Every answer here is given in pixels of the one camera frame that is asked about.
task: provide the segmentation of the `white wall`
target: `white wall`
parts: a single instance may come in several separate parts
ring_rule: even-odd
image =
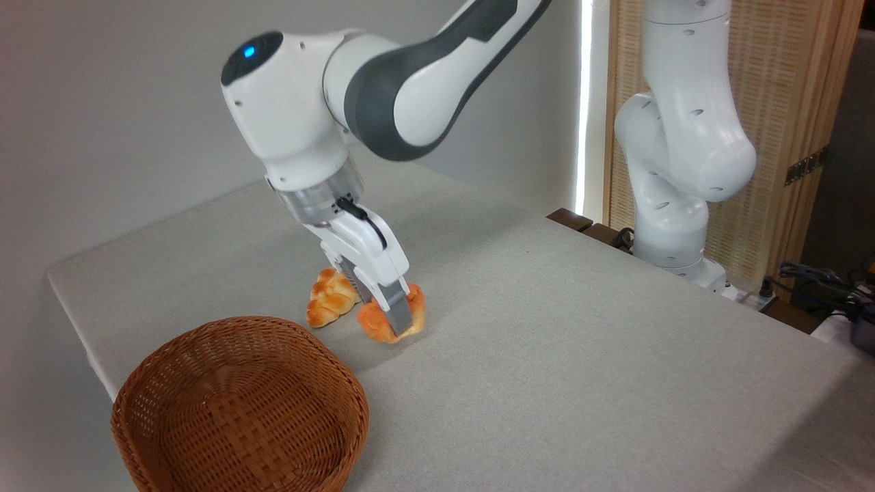
[[[229,51],[276,28],[412,42],[462,3],[0,4],[0,490],[133,490],[45,271],[260,179],[219,90]],[[424,164],[538,213],[571,204],[578,8],[554,0]]]

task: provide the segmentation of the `wooden panel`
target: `wooden panel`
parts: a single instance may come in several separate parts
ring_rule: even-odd
[[[840,18],[836,23],[837,34],[833,40],[829,69],[824,77],[822,100],[812,132],[812,148],[815,150],[823,148],[830,141],[842,88],[847,78],[851,52],[857,38],[857,23],[863,6],[863,0],[849,0],[841,5],[841,11],[838,12]],[[787,260],[794,262],[802,260],[802,246],[808,234],[817,187],[820,184],[822,174],[822,170],[818,169],[806,175],[802,180],[800,204],[795,211],[794,226],[784,255]]]
[[[613,114],[647,90],[641,73],[643,0],[615,3]],[[862,0],[735,0],[732,8],[730,80],[739,118],[757,149],[757,170],[738,196],[711,204],[706,253],[736,276],[759,282],[776,262],[795,254],[789,244],[804,240],[819,172],[792,186],[784,187],[784,180],[793,163],[829,140],[851,52],[849,32]],[[632,227],[626,161],[613,128],[608,133],[607,221],[613,228]]]

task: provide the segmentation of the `orange bread roll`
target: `orange bread roll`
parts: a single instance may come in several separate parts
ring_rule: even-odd
[[[349,313],[360,300],[359,294],[343,273],[326,268],[319,273],[316,284],[310,289],[307,324],[321,328]]]
[[[407,295],[407,304],[410,306],[413,324],[404,333],[396,336],[395,332],[392,331],[389,320],[386,319],[386,314],[383,313],[380,305],[374,299],[361,307],[358,317],[361,329],[369,339],[380,343],[397,343],[404,337],[423,331],[425,327],[425,296],[423,295],[423,290],[416,284],[408,284],[408,287],[410,288],[410,294]]]

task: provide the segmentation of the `black cable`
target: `black cable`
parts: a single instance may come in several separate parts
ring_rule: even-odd
[[[627,250],[632,249],[632,238],[635,234],[635,229],[633,228],[622,228],[619,230],[617,234],[617,238],[613,240],[612,246],[614,248],[626,248]]]

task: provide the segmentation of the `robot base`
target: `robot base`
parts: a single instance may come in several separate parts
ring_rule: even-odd
[[[736,300],[739,295],[739,290],[726,279],[726,269],[707,258],[702,258],[690,266],[663,267],[663,269],[725,298]]]

